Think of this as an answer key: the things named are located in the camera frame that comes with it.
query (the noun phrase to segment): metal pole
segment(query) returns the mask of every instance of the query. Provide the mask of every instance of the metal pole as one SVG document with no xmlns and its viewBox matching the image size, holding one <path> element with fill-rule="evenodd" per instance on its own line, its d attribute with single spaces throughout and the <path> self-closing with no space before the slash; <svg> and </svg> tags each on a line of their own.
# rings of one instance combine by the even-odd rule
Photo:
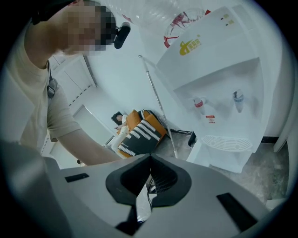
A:
<svg viewBox="0 0 298 238">
<path fill-rule="evenodd" d="M 170 130 L 170 128 L 169 128 L 169 124 L 168 124 L 168 121 L 167 121 L 167 118 L 166 118 L 166 114 L 164 113 L 163 106 L 162 106 L 162 104 L 161 104 L 161 102 L 160 102 L 159 96 L 158 96 L 158 94 L 157 94 L 157 91 L 156 91 L 156 89 L 155 89 L 154 83 L 153 83 L 152 78 L 151 78 L 151 76 L 150 76 L 149 69 L 147 68 L 147 65 L 146 65 L 146 63 L 145 63 L 145 61 L 144 61 L 143 56 L 139 55 L 139 58 L 141 58 L 142 61 L 143 61 L 144 68 L 145 68 L 145 70 L 146 70 L 146 74 L 147 74 L 148 79 L 149 79 L 149 81 L 150 81 L 150 84 L 151 84 L 151 86 L 152 86 L 152 88 L 153 88 L 153 91 L 154 91 L 154 94 L 155 94 L 155 96 L 156 96 L 157 102 L 158 102 L 158 104 L 159 104 L 160 110 L 161 110 L 162 113 L 163 113 L 163 118 L 164 118 L 166 127 L 167 127 L 168 132 L 169 132 L 169 137 L 171 138 L 171 142 L 172 142 L 172 145 L 173 145 L 173 148 L 174 148 L 174 154 L 175 154 L 175 157 L 178 158 L 177 150 L 176 150 L 176 147 L 175 147 L 175 144 L 174 144 L 174 141 L 173 141 L 173 137 L 172 137 L 171 130 Z"/>
</svg>

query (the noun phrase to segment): warning label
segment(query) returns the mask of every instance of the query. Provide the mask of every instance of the warning label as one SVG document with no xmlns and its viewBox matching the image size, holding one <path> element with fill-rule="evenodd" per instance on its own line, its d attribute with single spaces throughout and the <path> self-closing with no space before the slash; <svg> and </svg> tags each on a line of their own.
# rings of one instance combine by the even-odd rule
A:
<svg viewBox="0 0 298 238">
<path fill-rule="evenodd" d="M 215 116 L 206 116 L 210 124 L 215 124 Z"/>
</svg>

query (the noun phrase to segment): person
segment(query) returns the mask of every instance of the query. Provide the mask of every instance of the person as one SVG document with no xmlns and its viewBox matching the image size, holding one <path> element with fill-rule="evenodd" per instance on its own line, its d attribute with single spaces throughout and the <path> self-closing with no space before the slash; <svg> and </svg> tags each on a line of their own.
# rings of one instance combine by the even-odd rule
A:
<svg viewBox="0 0 298 238">
<path fill-rule="evenodd" d="M 108 14 L 107 8 L 96 7 L 89 0 L 76 1 L 48 21 L 26 26 L 5 65 L 5 75 L 19 92 L 18 97 L 22 97 L 19 105 L 27 103 L 28 108 L 32 108 L 20 135 L 21 145 L 40 152 L 48 129 L 52 141 L 59 141 L 86 165 L 120 159 L 81 129 L 59 85 L 53 98 L 48 98 L 51 75 L 49 58 L 58 52 L 73 55 L 100 49 L 112 43 L 113 27 L 116 27 L 115 18 L 111 12 Z"/>
<path fill-rule="evenodd" d="M 117 121 L 122 122 L 122 125 L 115 127 L 116 130 L 120 130 L 120 133 L 117 137 L 115 137 L 111 146 L 112 150 L 115 151 L 116 154 L 118 154 L 120 157 L 122 157 L 122 155 L 119 154 L 118 147 L 120 143 L 124 140 L 124 138 L 129 134 L 129 127 L 127 126 L 126 118 L 127 115 L 119 114 L 116 116 Z"/>
</svg>

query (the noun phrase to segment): black slot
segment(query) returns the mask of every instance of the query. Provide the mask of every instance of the black slot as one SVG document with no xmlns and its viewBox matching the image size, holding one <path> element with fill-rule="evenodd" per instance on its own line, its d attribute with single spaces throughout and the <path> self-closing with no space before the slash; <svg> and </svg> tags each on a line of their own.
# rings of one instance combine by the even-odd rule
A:
<svg viewBox="0 0 298 238">
<path fill-rule="evenodd" d="M 241 232 L 257 223 L 257 220 L 230 193 L 218 195 L 217 199 Z"/>
<path fill-rule="evenodd" d="M 65 177 L 65 180 L 68 183 L 70 183 L 70 182 L 74 182 L 74 181 L 77 181 L 77 180 L 80 180 L 80 179 L 85 179 L 85 178 L 88 178 L 88 177 L 89 177 L 89 175 L 87 175 L 86 173 L 80 173 L 80 174 Z"/>
</svg>

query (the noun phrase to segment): floor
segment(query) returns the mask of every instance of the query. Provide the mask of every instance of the floor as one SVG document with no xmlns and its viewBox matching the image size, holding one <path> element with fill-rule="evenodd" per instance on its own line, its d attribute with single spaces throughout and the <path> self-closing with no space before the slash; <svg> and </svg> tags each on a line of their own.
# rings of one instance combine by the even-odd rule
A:
<svg viewBox="0 0 298 238">
<path fill-rule="evenodd" d="M 190 154 L 189 135 L 173 133 L 178 157 L 186 160 Z M 242 173 L 233 173 L 210 166 L 258 197 L 264 204 L 270 199 L 284 198 L 289 176 L 289 154 L 287 145 L 279 153 L 273 152 L 274 144 L 261 143 L 243 168 Z M 169 138 L 164 138 L 154 151 L 156 154 L 174 156 L 173 146 Z"/>
</svg>

